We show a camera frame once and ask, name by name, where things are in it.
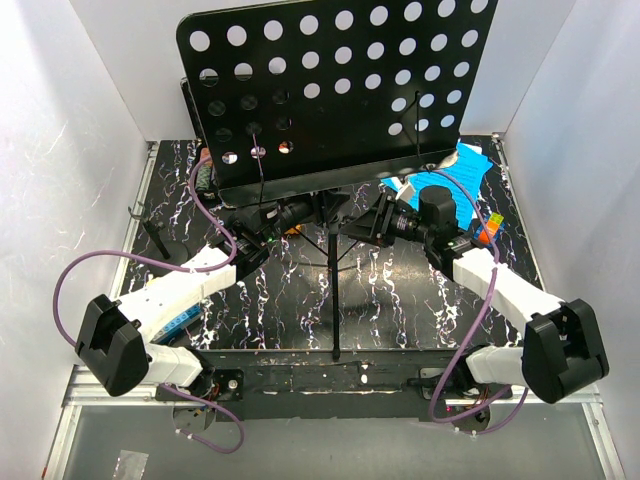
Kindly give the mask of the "black music stand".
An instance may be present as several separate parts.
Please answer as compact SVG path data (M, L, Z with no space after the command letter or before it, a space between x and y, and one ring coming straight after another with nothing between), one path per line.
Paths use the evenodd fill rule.
M454 152L494 1L293 1L186 15L176 43L228 218L323 190L331 225L269 243L213 297L204 348L430 347L452 287L420 245L355 242L386 180Z

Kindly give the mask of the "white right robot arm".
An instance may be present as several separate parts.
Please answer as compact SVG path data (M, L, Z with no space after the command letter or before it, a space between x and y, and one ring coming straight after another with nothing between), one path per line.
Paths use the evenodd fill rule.
M593 308L581 299L567 302L549 294L495 261L459 228L448 188L423 188L416 208L383 194L342 231L379 247L396 239L420 244L434 269L488 300L521 334L520 347L475 347L462 354L452 373L460 395L475 397L488 384L517 385L553 404L609 374Z

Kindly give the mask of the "black microphone stand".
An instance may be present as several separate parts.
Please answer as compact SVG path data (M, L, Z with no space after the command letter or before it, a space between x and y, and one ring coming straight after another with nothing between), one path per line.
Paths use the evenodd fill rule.
M155 250L149 254L150 258L173 265L182 265L191 258L191 253L185 243L165 239L161 235L161 231L165 227L162 222L155 223L150 219L142 219L140 223L155 245Z

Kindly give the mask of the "blue sheet music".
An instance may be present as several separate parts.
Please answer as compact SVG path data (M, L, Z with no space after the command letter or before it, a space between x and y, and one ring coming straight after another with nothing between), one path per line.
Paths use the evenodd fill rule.
M481 147L459 142L457 144L457 153L458 160L456 163L444 169L444 172L457 180L473 200L477 201L484 175L493 166L493 163L486 155L482 154ZM428 186L449 188L456 203L456 218L459 227L463 230L467 230L470 227L471 221L475 216L475 210L464 193L448 178L435 173L423 172L410 175L409 183L415 190L409 204L415 210L418 209L419 192L423 188Z

